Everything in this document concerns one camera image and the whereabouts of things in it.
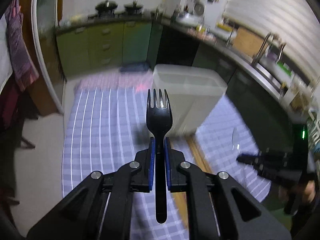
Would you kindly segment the person's right hand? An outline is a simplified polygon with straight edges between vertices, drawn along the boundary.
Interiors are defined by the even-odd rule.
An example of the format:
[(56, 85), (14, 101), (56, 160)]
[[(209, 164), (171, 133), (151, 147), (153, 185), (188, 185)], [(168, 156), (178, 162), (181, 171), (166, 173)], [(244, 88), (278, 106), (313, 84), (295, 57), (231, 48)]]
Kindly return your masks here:
[(306, 185), (301, 187), (302, 202), (311, 203), (316, 196), (315, 182), (309, 181)]

